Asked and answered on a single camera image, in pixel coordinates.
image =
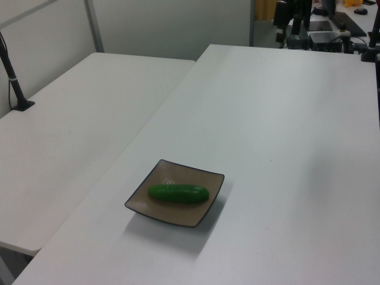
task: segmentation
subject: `desk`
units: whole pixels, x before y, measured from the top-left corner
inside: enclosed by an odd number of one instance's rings
[[[0,120],[0,246],[35,255],[193,66],[95,53]]]
[[[354,10],[358,8],[366,8],[368,10],[367,15],[358,15],[354,13]],[[377,5],[361,5],[361,6],[352,6],[345,7],[342,3],[337,4],[336,11],[345,12],[362,30],[368,34],[369,31],[372,31],[373,24],[375,22],[376,12],[378,10]],[[318,15],[312,15],[311,21],[327,21],[328,17],[322,17]],[[338,30],[338,28],[330,21],[333,30]]]
[[[14,285],[375,284],[379,148],[374,64],[211,45]],[[159,159],[226,175],[197,228],[124,207]]]

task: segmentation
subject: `white wall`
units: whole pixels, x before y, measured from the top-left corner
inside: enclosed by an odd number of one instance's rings
[[[90,0],[105,52],[191,60],[211,43],[248,46],[251,2]]]
[[[95,51],[83,0],[55,1],[1,32],[26,98]],[[0,64],[0,118],[9,112],[7,91],[8,76]]]

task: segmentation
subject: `monitor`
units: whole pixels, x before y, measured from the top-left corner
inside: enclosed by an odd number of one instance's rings
[[[329,15],[335,14],[335,0],[322,0],[322,6],[326,9]]]

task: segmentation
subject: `equipment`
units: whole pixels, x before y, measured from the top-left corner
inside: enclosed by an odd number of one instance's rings
[[[335,0],[322,0],[322,5],[338,29],[350,31],[353,37],[366,36],[366,33],[346,13],[335,11]]]
[[[4,68],[8,74],[8,79],[10,83],[12,84],[14,93],[17,97],[17,106],[14,107],[13,110],[25,111],[26,109],[34,105],[34,102],[28,101],[24,97],[20,84],[18,83],[17,77],[14,73],[10,58],[8,56],[8,49],[5,44],[4,38],[2,37],[1,32],[0,32],[0,58],[1,58],[2,63],[4,64]]]

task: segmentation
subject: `floor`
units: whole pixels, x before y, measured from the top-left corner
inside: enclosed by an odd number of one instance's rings
[[[28,255],[0,247],[0,285],[11,285],[30,261]]]

